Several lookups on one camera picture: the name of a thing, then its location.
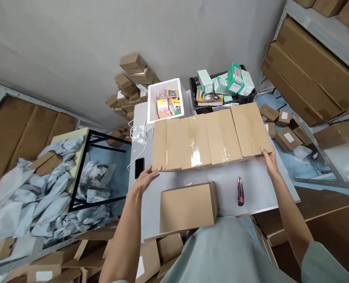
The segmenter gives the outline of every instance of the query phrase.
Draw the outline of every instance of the white plastic bin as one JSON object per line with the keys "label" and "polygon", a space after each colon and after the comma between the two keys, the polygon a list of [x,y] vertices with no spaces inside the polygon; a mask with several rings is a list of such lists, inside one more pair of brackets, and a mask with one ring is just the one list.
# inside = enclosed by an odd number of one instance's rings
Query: white plastic bin
{"label": "white plastic bin", "polygon": [[[181,114],[159,119],[159,115],[157,113],[156,95],[163,90],[178,90],[179,100],[181,102]],[[156,121],[164,119],[185,118],[189,116],[191,116],[191,105],[189,99],[186,97],[186,91],[178,78],[148,86],[148,124],[153,124]]]}

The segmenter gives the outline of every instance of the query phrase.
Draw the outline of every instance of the smartphone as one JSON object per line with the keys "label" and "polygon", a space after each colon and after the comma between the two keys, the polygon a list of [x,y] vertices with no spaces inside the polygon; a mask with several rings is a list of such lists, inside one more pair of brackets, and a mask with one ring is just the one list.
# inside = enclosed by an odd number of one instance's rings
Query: smartphone
{"label": "smartphone", "polygon": [[144,171],[144,158],[135,161],[135,179],[138,179],[140,173]]}

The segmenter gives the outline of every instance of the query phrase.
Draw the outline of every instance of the person's left hand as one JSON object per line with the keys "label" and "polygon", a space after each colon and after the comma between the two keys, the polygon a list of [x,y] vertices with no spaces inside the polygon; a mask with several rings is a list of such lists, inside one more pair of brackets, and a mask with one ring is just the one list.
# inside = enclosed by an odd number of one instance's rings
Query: person's left hand
{"label": "person's left hand", "polygon": [[140,173],[139,178],[136,180],[132,189],[140,189],[142,193],[145,192],[151,182],[160,176],[160,174],[158,174],[160,171],[161,167],[152,171],[152,165],[149,165],[146,170]]}

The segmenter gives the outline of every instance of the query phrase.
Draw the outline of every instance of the table surface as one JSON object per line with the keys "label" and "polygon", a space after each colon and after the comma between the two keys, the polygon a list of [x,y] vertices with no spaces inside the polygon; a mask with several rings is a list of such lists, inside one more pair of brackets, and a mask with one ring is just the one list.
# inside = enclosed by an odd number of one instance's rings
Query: table surface
{"label": "table surface", "polygon": [[[147,116],[147,102],[137,104],[134,111],[134,126],[143,125]],[[148,138],[151,137],[154,124],[147,125]],[[147,168],[152,164],[153,142],[146,144],[141,157]],[[131,150],[131,162],[142,152],[144,146],[133,142]],[[277,165],[283,179],[295,202],[300,198],[284,167],[278,152],[276,152]],[[237,180],[241,177],[244,184],[245,204],[238,206]],[[203,170],[184,172],[162,172],[160,177],[154,180],[143,194],[141,215],[141,240],[159,235],[160,223],[160,193],[168,189],[183,187],[190,183],[193,185],[214,181],[217,193],[218,216],[243,217],[278,208],[278,202],[274,187],[267,174],[266,166],[255,159],[225,166],[212,167]],[[135,183],[135,164],[130,167],[129,190]]]}

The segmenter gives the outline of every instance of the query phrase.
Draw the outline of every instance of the black metal table frame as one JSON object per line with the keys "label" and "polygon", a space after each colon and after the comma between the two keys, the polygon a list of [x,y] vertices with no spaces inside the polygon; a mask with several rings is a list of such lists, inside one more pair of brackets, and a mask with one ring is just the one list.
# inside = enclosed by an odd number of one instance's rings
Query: black metal table frame
{"label": "black metal table frame", "polygon": [[[94,140],[91,140],[91,138],[93,136],[96,136],[98,138],[96,138]],[[120,138],[115,138],[113,136],[97,132],[95,130],[91,130],[91,129],[89,130],[88,135],[87,135],[86,140],[85,140],[85,148],[84,148],[84,151],[83,151],[83,155],[81,156],[81,159],[80,159],[80,164],[79,164],[79,169],[80,170],[79,170],[79,172],[77,174],[77,177],[76,177],[76,180],[75,180],[75,187],[74,187],[73,192],[72,192],[71,202],[69,203],[68,212],[78,211],[78,210],[82,210],[84,208],[100,206],[102,204],[108,204],[108,203],[111,203],[111,202],[116,202],[116,201],[119,201],[119,200],[126,199],[126,196],[124,196],[124,197],[111,198],[111,199],[103,200],[103,201],[100,201],[100,202],[87,203],[85,200],[80,200],[80,199],[76,198],[76,193],[77,193],[77,188],[78,188],[79,182],[80,182],[81,172],[83,171],[84,161],[85,161],[86,153],[87,153],[89,147],[96,147],[96,148],[106,149],[106,150],[110,150],[110,151],[118,151],[118,152],[122,152],[122,153],[126,152],[126,150],[123,150],[123,149],[117,149],[117,148],[114,148],[114,147],[106,147],[106,146],[96,145],[95,144],[95,143],[102,142],[102,141],[105,141],[105,140],[115,140],[117,142],[119,141],[121,143],[125,143],[125,144],[131,145],[131,142],[129,142],[129,141],[126,141],[126,140],[123,140],[123,139],[120,139]]]}

